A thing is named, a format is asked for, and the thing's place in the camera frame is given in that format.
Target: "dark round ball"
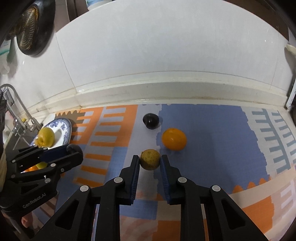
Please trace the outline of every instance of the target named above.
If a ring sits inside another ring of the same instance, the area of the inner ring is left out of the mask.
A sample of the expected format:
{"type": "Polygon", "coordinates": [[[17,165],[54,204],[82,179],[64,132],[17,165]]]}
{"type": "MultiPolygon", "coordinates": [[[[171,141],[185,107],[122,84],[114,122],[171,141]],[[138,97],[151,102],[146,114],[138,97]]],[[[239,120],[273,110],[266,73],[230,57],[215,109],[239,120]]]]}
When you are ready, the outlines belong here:
{"type": "Polygon", "coordinates": [[[75,144],[69,144],[67,147],[66,147],[66,151],[68,154],[73,154],[75,152],[79,152],[81,155],[83,155],[83,151],[82,149],[80,148],[80,146],[78,145],[75,145],[75,144]]]}
{"type": "Polygon", "coordinates": [[[148,129],[155,129],[159,124],[159,117],[156,114],[148,113],[144,115],[143,122],[148,129]]]}

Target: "orange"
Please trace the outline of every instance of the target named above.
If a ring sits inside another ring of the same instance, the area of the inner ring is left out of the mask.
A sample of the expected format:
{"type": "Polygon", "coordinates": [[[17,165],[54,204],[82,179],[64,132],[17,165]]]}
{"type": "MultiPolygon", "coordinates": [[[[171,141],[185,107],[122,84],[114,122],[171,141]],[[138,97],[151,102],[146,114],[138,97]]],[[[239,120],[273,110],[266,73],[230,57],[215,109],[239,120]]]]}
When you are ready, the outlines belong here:
{"type": "Polygon", "coordinates": [[[177,128],[167,129],[161,138],[164,146],[170,150],[182,150],[186,146],[187,138],[183,131],[177,128]]]}
{"type": "Polygon", "coordinates": [[[25,170],[25,172],[36,171],[36,170],[39,170],[39,168],[35,165],[25,170]]]}

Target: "white ceramic tile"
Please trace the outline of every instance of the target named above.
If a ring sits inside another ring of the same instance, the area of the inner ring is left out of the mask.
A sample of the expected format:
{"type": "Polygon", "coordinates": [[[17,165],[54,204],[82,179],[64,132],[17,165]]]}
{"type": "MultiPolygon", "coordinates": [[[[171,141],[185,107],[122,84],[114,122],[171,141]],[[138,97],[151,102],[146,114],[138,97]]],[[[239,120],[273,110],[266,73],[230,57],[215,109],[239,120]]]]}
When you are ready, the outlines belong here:
{"type": "Polygon", "coordinates": [[[47,98],[30,108],[27,108],[29,113],[34,114],[52,107],[59,107],[60,110],[71,109],[79,104],[73,99],[77,91],[75,88],[69,89],[50,98],[47,98]]]}
{"type": "Polygon", "coordinates": [[[27,108],[74,88],[62,59],[55,34],[37,57],[23,54],[17,47],[10,72],[1,84],[12,84],[27,108]]]}
{"type": "Polygon", "coordinates": [[[147,100],[161,103],[174,99],[238,100],[276,106],[284,106],[287,101],[286,95],[275,93],[274,90],[260,90],[222,81],[135,83],[84,91],[75,98],[82,108],[122,102],[143,103],[147,100]]]}
{"type": "Polygon", "coordinates": [[[218,0],[113,1],[57,33],[74,85],[157,71],[203,71],[271,84],[278,32],[218,0]]]}
{"type": "Polygon", "coordinates": [[[274,86],[271,86],[270,87],[270,91],[276,93],[276,94],[280,94],[280,95],[283,95],[283,96],[287,96],[287,91],[285,90],[282,90],[278,87],[274,87],[274,86]]]}
{"type": "Polygon", "coordinates": [[[77,92],[82,93],[86,90],[92,90],[96,88],[113,88],[115,86],[131,85],[135,83],[149,84],[155,82],[211,82],[213,80],[225,82],[227,84],[252,87],[254,89],[270,89],[270,84],[230,74],[200,71],[164,71],[131,74],[113,77],[105,80],[99,80],[96,82],[78,86],[76,87],[76,90],[77,92]]]}
{"type": "Polygon", "coordinates": [[[287,50],[288,40],[279,34],[279,54],[272,86],[288,91],[296,67],[296,58],[287,50]]]}

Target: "yellow lemon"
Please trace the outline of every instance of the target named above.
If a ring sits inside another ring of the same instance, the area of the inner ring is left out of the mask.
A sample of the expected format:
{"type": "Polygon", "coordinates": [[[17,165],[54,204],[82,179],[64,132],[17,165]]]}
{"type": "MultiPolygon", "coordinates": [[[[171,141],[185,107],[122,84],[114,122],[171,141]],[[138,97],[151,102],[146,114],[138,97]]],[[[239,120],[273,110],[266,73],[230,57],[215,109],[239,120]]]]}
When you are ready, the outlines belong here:
{"type": "Polygon", "coordinates": [[[38,143],[43,147],[51,147],[54,144],[54,131],[43,127],[38,133],[38,143]]]}
{"type": "Polygon", "coordinates": [[[37,145],[39,148],[41,147],[41,145],[40,145],[39,142],[38,142],[38,138],[36,138],[36,139],[34,140],[34,144],[37,145]]]}
{"type": "Polygon", "coordinates": [[[46,166],[47,166],[47,163],[43,161],[36,164],[36,167],[38,167],[38,169],[46,168],[46,166]]]}

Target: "plate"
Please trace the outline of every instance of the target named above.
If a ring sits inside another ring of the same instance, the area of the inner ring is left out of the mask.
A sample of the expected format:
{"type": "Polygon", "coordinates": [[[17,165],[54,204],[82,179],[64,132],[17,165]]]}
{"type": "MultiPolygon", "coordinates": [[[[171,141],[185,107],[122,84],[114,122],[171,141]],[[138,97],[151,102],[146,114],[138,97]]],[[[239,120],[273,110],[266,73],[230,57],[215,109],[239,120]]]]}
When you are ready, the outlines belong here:
{"type": "MultiPolygon", "coordinates": [[[[50,129],[52,129],[54,131],[55,136],[54,145],[52,147],[49,147],[48,149],[52,149],[70,143],[72,134],[72,124],[68,119],[58,118],[49,122],[44,127],[49,127],[50,129]]],[[[34,145],[34,141],[36,138],[37,136],[35,136],[30,146],[34,145]]]]}

